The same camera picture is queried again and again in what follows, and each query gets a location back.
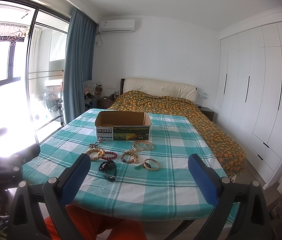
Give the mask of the gold lattice keychain charm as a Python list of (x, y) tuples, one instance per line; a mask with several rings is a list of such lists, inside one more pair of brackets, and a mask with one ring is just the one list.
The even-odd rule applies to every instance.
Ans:
[(90, 148), (96, 148), (101, 142), (102, 142), (102, 138), (101, 138), (101, 137), (98, 137), (97, 140), (96, 140), (96, 142), (89, 144), (89, 147), (90, 147)]

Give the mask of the long golden bead strand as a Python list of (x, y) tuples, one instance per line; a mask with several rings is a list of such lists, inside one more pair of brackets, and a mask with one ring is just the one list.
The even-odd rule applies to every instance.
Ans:
[(133, 142), (132, 145), (132, 150), (136, 152), (141, 152), (141, 151), (152, 151), (154, 150), (154, 145), (146, 140), (136, 140)]

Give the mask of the green pendant dark tassel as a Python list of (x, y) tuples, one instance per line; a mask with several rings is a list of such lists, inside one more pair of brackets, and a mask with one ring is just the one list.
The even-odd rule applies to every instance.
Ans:
[(148, 162), (144, 162), (138, 166), (135, 167), (136, 170), (140, 170), (141, 168), (145, 168), (147, 170), (151, 169), (151, 165)]

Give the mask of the orange floral bedspread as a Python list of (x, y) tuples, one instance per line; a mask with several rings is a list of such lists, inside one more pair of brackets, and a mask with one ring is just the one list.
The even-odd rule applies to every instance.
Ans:
[(243, 148), (188, 99), (131, 90), (119, 96), (109, 109), (145, 112), (153, 117), (163, 115), (172, 119), (171, 124), (183, 120), (201, 136), (228, 176), (238, 176), (246, 168), (247, 157)]

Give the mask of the orange garment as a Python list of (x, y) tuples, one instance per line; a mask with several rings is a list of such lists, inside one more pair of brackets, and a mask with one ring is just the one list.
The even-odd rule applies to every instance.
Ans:
[(84, 239), (96, 239), (106, 230), (110, 230), (108, 239), (146, 239), (141, 222), (100, 215), (72, 204), (65, 210)]

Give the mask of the dark wooden nightstand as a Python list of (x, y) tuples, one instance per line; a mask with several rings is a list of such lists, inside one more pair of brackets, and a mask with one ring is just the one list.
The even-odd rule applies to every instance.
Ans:
[(112, 104), (115, 103), (115, 99), (111, 98), (100, 98), (97, 101), (97, 108), (99, 109), (108, 109), (109, 107), (112, 106)]
[(202, 107), (202, 106), (199, 106), (198, 108), (210, 121), (213, 121), (214, 113), (215, 113), (213, 110), (209, 109), (208, 107)]

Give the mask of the teal white plaid cloth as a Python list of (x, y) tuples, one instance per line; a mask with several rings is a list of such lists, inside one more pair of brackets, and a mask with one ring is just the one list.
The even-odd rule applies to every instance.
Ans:
[[(96, 141), (95, 119), (98, 109), (91, 109), (67, 124), (40, 147), (40, 154), (23, 167), (23, 176), (31, 184), (41, 184), (58, 177), (80, 154)], [(194, 128), (185, 121), (159, 115), (150, 116), (152, 151), (139, 152), (140, 161), (151, 158), (160, 163), (158, 171), (139, 164), (115, 160), (115, 182), (106, 180), (93, 161), (74, 204), (90, 211), (117, 218), (139, 221), (189, 220), (206, 218), (212, 212), (189, 169), (188, 158), (197, 154), (220, 177), (225, 171)]]

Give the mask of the open cardboard box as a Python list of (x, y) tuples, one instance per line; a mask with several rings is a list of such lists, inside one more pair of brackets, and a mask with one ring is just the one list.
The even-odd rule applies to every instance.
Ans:
[(96, 136), (103, 141), (148, 140), (150, 127), (145, 112), (101, 111), (95, 120)]

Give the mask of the dark wooden left nightstand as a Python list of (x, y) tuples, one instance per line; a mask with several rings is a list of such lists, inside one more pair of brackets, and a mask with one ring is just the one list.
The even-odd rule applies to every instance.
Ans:
[(99, 109), (108, 109), (109, 107), (112, 106), (112, 104), (115, 103), (115, 99), (111, 98), (100, 98), (97, 101), (97, 108)]

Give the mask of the white built-in wardrobe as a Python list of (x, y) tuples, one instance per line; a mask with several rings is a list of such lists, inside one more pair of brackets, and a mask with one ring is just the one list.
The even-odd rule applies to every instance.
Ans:
[(282, 175), (282, 21), (222, 38), (216, 123), (269, 187)]

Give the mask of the pile of clothes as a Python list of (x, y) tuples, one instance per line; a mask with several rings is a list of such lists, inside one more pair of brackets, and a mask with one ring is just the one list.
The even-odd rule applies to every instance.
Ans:
[(102, 93), (102, 90), (102, 84), (98, 81), (94, 82), (92, 80), (87, 80), (83, 83), (84, 95), (100, 95)]

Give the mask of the cream padded headboard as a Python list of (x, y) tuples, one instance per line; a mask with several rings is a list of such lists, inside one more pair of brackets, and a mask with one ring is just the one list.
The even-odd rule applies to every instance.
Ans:
[(138, 77), (127, 77), (120, 81), (120, 94), (136, 90), (153, 96), (171, 96), (187, 99), (193, 103), (197, 99), (197, 87), (179, 82), (169, 82)]

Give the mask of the glass sliding balcony door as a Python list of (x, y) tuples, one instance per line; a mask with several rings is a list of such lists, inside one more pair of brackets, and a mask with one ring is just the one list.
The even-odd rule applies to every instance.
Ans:
[(27, 0), (0, 0), (0, 157), (40, 144), (64, 126), (45, 104), (44, 88), (61, 85), (69, 19)]

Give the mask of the blue curtain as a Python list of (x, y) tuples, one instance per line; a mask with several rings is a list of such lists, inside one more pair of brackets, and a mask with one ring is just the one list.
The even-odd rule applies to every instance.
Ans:
[(97, 24), (73, 9), (65, 48), (64, 116), (68, 124), (85, 112), (84, 81), (92, 79)]

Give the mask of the white air conditioner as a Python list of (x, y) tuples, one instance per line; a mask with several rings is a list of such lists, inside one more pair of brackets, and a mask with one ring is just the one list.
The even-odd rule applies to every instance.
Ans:
[(100, 22), (98, 32), (105, 33), (132, 33), (135, 31), (135, 20), (107, 20)]

